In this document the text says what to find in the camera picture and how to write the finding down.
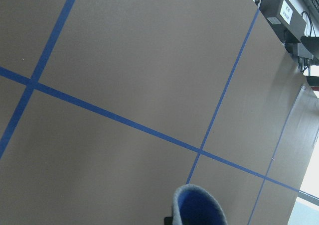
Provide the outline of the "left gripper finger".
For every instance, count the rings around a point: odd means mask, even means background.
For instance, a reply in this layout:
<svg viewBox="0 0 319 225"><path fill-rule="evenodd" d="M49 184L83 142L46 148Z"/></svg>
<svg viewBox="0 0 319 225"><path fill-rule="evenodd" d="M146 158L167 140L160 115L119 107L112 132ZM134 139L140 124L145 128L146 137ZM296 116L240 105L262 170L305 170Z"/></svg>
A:
<svg viewBox="0 0 319 225"><path fill-rule="evenodd" d="M173 224L173 217L165 217L163 220L164 225L172 225Z"/></svg>

